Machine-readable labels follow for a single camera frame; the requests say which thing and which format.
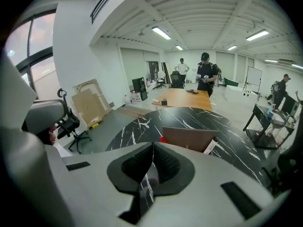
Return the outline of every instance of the small table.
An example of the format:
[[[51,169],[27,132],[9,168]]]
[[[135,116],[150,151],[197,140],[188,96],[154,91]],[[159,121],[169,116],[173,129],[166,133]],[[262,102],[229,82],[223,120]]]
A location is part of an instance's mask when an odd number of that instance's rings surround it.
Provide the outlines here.
[[[294,126],[290,124],[289,122],[283,123],[278,120],[271,120],[268,118],[267,115],[268,108],[260,106],[255,104],[254,109],[252,111],[252,115],[250,119],[248,120],[247,124],[245,125],[243,131],[247,133],[251,141],[254,143],[255,148],[260,148],[260,149],[270,149],[270,150],[276,150],[278,149],[284,142],[287,140],[289,135],[291,135],[294,131]],[[279,114],[282,119],[285,120],[285,116],[281,112],[276,112],[275,113]],[[256,116],[259,122],[261,123],[263,130],[262,132],[257,135],[257,131],[255,130],[247,130],[247,127],[249,126],[250,122],[252,121],[253,117]],[[280,144],[279,147],[276,147],[276,140],[274,137],[266,137],[264,135],[265,131],[267,128],[270,126],[270,124],[274,125],[275,128],[283,128],[285,127],[286,130],[288,131],[288,135],[284,138],[282,143]]]

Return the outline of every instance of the ceiling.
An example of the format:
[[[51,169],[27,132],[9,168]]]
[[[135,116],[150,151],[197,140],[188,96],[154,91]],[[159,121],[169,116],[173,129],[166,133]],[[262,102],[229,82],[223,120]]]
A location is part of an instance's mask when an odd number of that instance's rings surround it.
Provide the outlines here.
[[[138,41],[167,52],[176,51],[176,45],[219,51],[237,45],[232,52],[303,65],[289,18],[272,0],[132,0],[122,6],[109,18],[111,26],[102,37]],[[154,26],[172,39],[154,33]],[[246,41],[262,29],[270,34]]]

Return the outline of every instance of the cardboard sheet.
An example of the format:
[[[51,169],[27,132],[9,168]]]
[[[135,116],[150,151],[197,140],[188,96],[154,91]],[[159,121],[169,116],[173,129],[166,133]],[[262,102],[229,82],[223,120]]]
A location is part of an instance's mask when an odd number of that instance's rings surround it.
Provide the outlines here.
[[[86,89],[71,97],[78,113],[82,116],[87,127],[102,121],[106,114],[97,94]]]

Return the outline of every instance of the marble tabletop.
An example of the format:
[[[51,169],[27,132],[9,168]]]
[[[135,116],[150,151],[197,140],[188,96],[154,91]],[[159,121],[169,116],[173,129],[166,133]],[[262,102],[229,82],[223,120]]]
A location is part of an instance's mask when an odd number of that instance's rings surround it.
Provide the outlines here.
[[[220,157],[242,172],[264,183],[261,161],[249,137],[227,118],[203,109],[165,108],[148,113],[125,126],[111,141],[107,150],[141,142],[160,141],[162,127],[218,130],[218,145],[212,155]]]

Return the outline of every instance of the wooden tabletop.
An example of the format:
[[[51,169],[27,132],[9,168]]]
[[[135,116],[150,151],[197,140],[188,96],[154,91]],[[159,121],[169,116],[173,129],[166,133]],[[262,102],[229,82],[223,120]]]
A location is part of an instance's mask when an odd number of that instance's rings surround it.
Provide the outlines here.
[[[167,107],[192,107],[213,111],[207,91],[197,91],[198,94],[187,92],[185,89],[170,88],[163,95],[158,97],[159,103],[153,102],[154,105],[161,105],[161,101],[167,99]]]

